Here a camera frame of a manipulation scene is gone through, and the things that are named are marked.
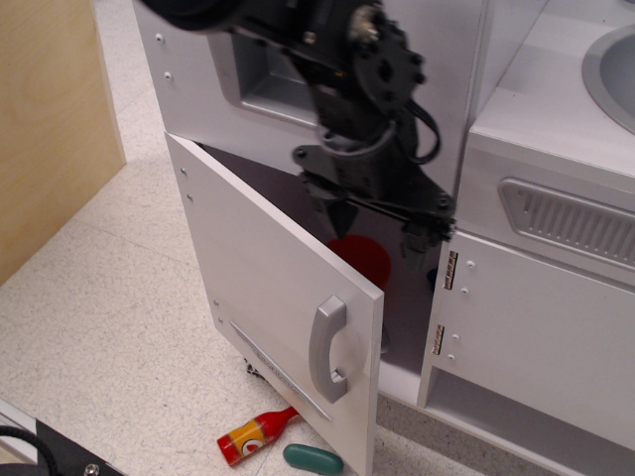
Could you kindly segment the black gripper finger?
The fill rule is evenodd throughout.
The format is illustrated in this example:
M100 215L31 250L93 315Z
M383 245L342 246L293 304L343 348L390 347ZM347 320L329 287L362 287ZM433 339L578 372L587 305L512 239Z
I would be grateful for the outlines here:
M310 186L310 198L320 222L337 238L343 238L350 230L357 208L338 190Z
M428 253L437 246L432 231L426 226L407 222L401 228L401 253L408 267L420 271L426 263Z

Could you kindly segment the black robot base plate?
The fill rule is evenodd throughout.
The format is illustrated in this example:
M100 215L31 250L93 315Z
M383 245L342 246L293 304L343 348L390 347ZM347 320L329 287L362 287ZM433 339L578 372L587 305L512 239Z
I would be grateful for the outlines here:
M39 420L36 435L53 455L60 475L124 475L108 461Z

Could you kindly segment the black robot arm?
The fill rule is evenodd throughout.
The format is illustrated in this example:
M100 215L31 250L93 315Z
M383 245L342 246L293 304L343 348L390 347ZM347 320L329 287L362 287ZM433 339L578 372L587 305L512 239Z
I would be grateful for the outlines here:
M378 1L153 1L150 9L190 32L226 32L284 55L305 81L318 142L293 152L321 221L338 237L361 208L401 222L401 253L421 267L450 239L454 200L423 171L417 127L437 133L413 97L424 60Z

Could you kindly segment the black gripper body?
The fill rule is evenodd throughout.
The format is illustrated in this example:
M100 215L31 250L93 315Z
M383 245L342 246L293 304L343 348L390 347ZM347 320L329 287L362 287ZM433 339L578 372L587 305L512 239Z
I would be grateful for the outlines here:
M410 133L385 134L371 146L341 137L299 146L293 160L310 186L338 190L357 209L429 228L437 243L451 237L455 202L414 162L419 140Z

